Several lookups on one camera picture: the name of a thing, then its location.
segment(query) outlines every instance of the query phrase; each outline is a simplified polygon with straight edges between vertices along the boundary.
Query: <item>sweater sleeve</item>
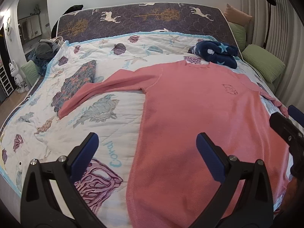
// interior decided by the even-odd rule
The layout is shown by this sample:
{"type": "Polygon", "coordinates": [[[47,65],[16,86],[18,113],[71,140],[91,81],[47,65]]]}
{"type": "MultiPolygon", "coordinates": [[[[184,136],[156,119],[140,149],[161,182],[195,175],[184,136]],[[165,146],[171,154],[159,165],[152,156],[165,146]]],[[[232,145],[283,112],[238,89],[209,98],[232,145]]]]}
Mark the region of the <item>sweater sleeve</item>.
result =
{"type": "Polygon", "coordinates": [[[62,119],[84,101],[97,94],[133,90],[142,90],[146,93],[147,88],[155,84],[162,76],[162,71],[163,69],[159,64],[140,68],[134,72],[120,69],[104,82],[86,83],[72,98],[64,102],[58,112],[58,117],[59,119],[62,119]]]}
{"type": "Polygon", "coordinates": [[[263,96],[264,98],[270,100],[274,106],[278,107],[280,109],[280,111],[282,112],[282,114],[288,118],[288,112],[287,112],[287,108],[280,102],[278,101],[276,98],[270,96],[267,92],[265,92],[262,88],[260,88],[257,84],[253,83],[248,76],[244,75],[244,74],[236,74],[235,75],[240,81],[241,83],[246,86],[247,88],[249,88],[250,90],[253,91],[258,91],[260,93],[261,96],[263,96]]]}

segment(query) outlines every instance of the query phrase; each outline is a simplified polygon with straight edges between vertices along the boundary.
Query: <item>white quilt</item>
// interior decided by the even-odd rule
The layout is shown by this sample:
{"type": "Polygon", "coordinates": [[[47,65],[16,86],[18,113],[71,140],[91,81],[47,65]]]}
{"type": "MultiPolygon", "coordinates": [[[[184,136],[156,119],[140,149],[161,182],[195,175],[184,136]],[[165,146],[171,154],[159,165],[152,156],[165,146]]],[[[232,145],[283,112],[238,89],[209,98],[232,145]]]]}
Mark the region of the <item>white quilt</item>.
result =
{"type": "MultiPolygon", "coordinates": [[[[119,69],[134,71],[145,66],[183,59],[190,63],[207,64],[188,53],[188,49],[199,39],[215,40],[211,36],[176,32],[139,32],[82,43],[69,44],[66,41],[49,63],[43,83],[4,129],[1,174],[21,195],[31,159],[37,158],[40,162],[55,161],[60,155],[68,155],[90,132],[95,132],[100,144],[94,158],[106,165],[105,168],[100,168],[99,174],[109,182],[113,179],[115,181],[111,191],[106,195],[101,191],[100,196],[91,202],[91,208],[108,228],[131,227],[125,196],[145,95],[138,91],[97,95],[61,120],[51,107],[52,99],[60,91],[65,79],[91,60],[97,62],[95,82],[106,80],[119,69]],[[65,59],[63,56],[68,61],[61,65],[64,63],[62,59],[65,59]]],[[[231,71],[246,74],[251,81],[260,83],[274,96],[258,74],[237,59],[238,68],[231,71]]],[[[269,114],[279,111],[267,99],[261,97],[261,100],[269,114]]],[[[62,209],[68,214],[66,207],[62,206],[62,209]]]]}

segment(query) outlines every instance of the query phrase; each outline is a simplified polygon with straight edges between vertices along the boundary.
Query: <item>pink sweater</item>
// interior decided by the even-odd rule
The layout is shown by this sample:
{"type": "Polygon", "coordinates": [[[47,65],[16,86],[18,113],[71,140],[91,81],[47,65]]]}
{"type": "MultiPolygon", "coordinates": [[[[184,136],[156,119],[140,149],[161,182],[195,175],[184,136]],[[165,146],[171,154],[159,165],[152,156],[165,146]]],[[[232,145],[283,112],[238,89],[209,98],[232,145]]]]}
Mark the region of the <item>pink sweater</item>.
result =
{"type": "MultiPolygon", "coordinates": [[[[127,186],[134,228],[188,227],[212,199],[219,183],[196,148],[201,132],[227,155],[264,160],[274,200],[284,192],[288,147],[270,128],[260,95],[286,116],[287,110],[247,76],[213,63],[185,61],[118,70],[104,82],[85,84],[64,103],[59,118],[94,95],[128,90],[146,95],[127,186]]],[[[241,188],[225,215],[231,214],[241,188]]]]}

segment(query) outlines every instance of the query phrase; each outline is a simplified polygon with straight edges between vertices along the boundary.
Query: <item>curtain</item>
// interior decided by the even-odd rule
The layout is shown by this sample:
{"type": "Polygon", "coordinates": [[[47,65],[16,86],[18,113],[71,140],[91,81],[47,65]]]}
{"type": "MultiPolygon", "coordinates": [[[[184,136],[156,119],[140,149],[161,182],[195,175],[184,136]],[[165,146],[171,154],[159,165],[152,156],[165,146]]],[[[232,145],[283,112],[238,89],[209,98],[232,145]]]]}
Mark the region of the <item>curtain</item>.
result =
{"type": "MultiPolygon", "coordinates": [[[[271,20],[266,50],[286,65],[284,72],[274,81],[275,95],[289,106],[304,112],[304,27],[289,0],[276,0],[271,7],[271,20]]],[[[247,44],[263,46],[268,25],[266,0],[241,0],[243,12],[254,18],[247,26],[247,44]]]]}

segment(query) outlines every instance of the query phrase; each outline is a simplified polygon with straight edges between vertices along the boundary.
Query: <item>green pillow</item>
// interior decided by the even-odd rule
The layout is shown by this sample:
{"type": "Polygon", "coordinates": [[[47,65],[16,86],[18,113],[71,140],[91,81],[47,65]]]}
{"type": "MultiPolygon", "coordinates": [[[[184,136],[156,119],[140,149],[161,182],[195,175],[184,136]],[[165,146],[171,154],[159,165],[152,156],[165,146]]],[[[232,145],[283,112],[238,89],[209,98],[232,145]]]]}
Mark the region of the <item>green pillow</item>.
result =
{"type": "Polygon", "coordinates": [[[240,51],[242,52],[246,47],[246,30],[241,25],[229,21],[228,24],[230,25],[235,40],[240,48],[240,51]]]}
{"type": "Polygon", "coordinates": [[[33,86],[37,79],[40,77],[40,74],[38,74],[39,68],[36,66],[36,64],[30,60],[26,64],[21,66],[21,70],[24,72],[28,82],[33,86]]]}
{"type": "Polygon", "coordinates": [[[248,45],[242,56],[270,83],[278,78],[285,68],[285,64],[280,59],[257,45],[248,45]]]}

